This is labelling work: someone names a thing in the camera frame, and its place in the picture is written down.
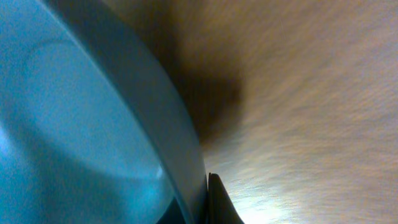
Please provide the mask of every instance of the wood grain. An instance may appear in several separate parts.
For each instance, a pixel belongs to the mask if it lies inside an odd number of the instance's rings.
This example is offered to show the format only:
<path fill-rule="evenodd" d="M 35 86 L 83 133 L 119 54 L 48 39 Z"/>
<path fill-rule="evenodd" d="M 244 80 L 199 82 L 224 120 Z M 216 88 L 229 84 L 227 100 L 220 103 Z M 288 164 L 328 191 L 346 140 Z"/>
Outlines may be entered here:
<path fill-rule="evenodd" d="M 107 2 L 246 223 L 397 222 L 397 1 Z"/>

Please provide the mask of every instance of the blue plastic rim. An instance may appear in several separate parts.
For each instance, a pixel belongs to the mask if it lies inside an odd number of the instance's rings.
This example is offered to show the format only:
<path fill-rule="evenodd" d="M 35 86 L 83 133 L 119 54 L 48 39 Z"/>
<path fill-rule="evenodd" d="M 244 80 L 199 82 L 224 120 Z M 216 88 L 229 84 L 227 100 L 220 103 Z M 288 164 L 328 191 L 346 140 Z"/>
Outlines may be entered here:
<path fill-rule="evenodd" d="M 206 176 L 162 67 L 108 8 L 2 1 L 0 222 L 202 222 Z"/>

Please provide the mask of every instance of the blue plastic object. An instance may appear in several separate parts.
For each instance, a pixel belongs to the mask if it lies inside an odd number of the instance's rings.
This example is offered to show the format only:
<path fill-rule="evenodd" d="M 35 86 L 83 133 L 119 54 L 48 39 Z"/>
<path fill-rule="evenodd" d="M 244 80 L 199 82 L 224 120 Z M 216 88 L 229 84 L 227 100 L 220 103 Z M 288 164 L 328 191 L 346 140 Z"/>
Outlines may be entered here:
<path fill-rule="evenodd" d="M 0 223 L 205 216 L 188 114 L 158 61 L 97 0 L 1 1 Z"/>

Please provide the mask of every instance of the wooden surface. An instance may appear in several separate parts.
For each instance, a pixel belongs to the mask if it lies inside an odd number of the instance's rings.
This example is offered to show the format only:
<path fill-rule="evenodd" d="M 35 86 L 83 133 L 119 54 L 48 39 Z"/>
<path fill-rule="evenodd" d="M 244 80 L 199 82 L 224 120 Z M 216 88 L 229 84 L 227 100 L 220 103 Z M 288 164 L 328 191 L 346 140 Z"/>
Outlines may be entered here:
<path fill-rule="evenodd" d="M 398 1 L 106 1 L 246 223 L 398 222 Z"/>

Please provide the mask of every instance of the black object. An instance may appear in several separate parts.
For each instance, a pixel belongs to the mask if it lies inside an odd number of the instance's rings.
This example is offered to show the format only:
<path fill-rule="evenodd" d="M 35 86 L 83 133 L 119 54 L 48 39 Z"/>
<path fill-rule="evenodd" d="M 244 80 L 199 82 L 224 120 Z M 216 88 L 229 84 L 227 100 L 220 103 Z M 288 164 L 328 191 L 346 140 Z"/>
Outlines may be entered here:
<path fill-rule="evenodd" d="M 243 223 L 217 174 L 209 173 L 208 223 Z"/>
<path fill-rule="evenodd" d="M 208 224 L 241 224 L 242 219 L 236 212 L 224 185 L 217 174 L 209 173 L 208 195 L 207 195 L 207 222 Z M 158 224 L 184 224 L 180 207 L 174 199 Z"/>

